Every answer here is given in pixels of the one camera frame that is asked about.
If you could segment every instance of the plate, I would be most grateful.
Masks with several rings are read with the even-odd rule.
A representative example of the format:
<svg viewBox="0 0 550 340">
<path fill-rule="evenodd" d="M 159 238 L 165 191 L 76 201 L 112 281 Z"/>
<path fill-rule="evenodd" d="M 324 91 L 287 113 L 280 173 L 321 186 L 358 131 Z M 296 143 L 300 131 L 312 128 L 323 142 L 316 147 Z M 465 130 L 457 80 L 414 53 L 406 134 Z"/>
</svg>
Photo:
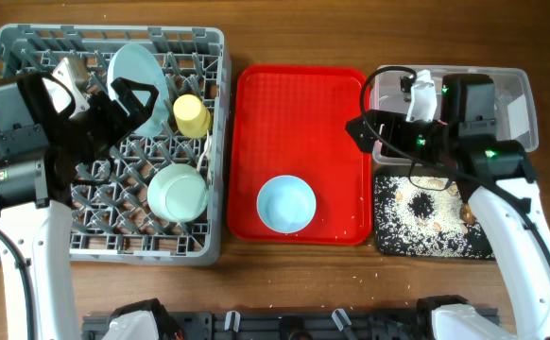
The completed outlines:
<svg viewBox="0 0 550 340">
<path fill-rule="evenodd" d="M 116 78 L 150 84 L 155 86 L 160 95 L 155 103 L 151 117 L 137 128 L 134 133 L 143 137 L 155 137 L 162 133 L 162 120 L 168 120 L 169 110 L 163 100 L 169 98 L 168 87 L 165 83 L 162 67 L 155 57 L 138 43 L 128 43 L 115 53 L 107 70 L 107 90 L 111 100 L 117 99 L 117 94 L 112 88 L 112 82 Z M 149 99 L 149 92 L 134 91 L 134 95 L 144 105 Z"/>
</svg>

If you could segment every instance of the white cup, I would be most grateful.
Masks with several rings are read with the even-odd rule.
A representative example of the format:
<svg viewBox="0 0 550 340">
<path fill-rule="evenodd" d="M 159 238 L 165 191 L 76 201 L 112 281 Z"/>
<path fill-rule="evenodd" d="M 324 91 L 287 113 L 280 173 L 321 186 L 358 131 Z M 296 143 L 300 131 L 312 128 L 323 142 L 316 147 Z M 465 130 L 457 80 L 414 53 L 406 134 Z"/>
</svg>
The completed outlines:
<svg viewBox="0 0 550 340">
<path fill-rule="evenodd" d="M 190 222 L 208 205 L 206 181 L 187 164 L 170 164 L 158 172 L 147 191 L 149 208 L 170 222 Z"/>
</svg>

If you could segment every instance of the plastic container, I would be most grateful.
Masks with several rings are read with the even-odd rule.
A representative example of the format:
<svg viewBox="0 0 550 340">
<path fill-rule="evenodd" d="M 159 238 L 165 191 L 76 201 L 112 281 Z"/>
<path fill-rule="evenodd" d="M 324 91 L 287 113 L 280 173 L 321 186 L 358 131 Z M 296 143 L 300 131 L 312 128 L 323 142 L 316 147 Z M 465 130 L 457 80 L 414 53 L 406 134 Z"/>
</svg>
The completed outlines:
<svg viewBox="0 0 550 340">
<path fill-rule="evenodd" d="M 371 158 L 346 133 L 365 76 L 351 68 L 253 65 L 237 82 L 227 219 L 251 241 L 356 245 L 370 234 Z M 315 217 L 294 233 L 269 229 L 256 198 L 280 175 L 304 180 Z"/>
<path fill-rule="evenodd" d="M 181 136 L 162 121 L 162 134 L 131 135 L 111 150 L 112 183 L 72 188 L 75 204 L 71 259 L 128 264 L 207 265 L 220 255 L 224 201 L 224 141 L 231 90 L 231 59 L 221 31 L 215 28 L 130 25 L 5 25 L 0 29 L 0 78 L 34 70 L 52 71 L 75 54 L 91 72 L 89 86 L 105 93 L 112 56 L 125 44 L 149 50 L 166 75 L 169 105 L 194 94 L 213 114 L 210 163 L 201 175 L 208 185 L 208 207 L 189 223 L 168 223 L 148 208 L 147 185 L 170 163 L 196 166 L 206 138 Z M 106 176 L 103 161 L 79 166 L 83 179 Z"/>
<path fill-rule="evenodd" d="M 441 82 L 443 76 L 462 73 L 479 73 L 491 77 L 495 84 L 495 117 L 498 120 L 496 137 L 500 141 L 517 140 L 527 152 L 538 148 L 538 121 L 535 104 L 527 74 L 520 69 L 472 66 L 436 66 L 436 65 L 405 65 L 416 72 L 429 70 L 435 81 L 437 90 L 437 112 L 435 119 L 440 117 Z M 370 106 L 372 109 L 407 113 L 409 103 L 404 102 L 404 96 L 399 89 L 399 76 L 403 72 L 385 72 L 376 78 L 371 91 Z M 385 165 L 409 165 L 411 161 L 386 157 L 380 154 L 381 144 L 376 143 L 372 152 L 373 159 Z"/>
</svg>

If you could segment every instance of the yellow cup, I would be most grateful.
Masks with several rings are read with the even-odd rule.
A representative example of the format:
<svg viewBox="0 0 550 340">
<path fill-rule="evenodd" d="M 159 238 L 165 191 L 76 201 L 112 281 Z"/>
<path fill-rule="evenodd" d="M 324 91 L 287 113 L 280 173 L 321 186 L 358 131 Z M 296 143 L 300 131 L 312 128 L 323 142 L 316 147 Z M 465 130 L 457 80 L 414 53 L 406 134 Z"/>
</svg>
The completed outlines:
<svg viewBox="0 0 550 340">
<path fill-rule="evenodd" d="M 180 96 L 172 108 L 180 133 L 187 137 L 199 138 L 206 135 L 212 127 L 212 115 L 192 94 Z"/>
</svg>

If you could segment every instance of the red tray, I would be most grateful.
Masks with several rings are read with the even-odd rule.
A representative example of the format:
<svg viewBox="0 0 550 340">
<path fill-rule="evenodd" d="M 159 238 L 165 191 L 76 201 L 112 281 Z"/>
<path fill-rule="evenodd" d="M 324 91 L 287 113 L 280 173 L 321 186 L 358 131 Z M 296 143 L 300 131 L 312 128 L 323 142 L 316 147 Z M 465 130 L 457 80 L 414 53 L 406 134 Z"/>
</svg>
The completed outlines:
<svg viewBox="0 0 550 340">
<path fill-rule="evenodd" d="M 251 241 L 356 245 L 371 231 L 371 158 L 344 127 L 359 115 L 365 81 L 351 68 L 254 65 L 239 77 L 232 144 L 229 229 Z M 279 175 L 305 180 L 317 211 L 303 230 L 263 224 L 256 197 Z"/>
</svg>

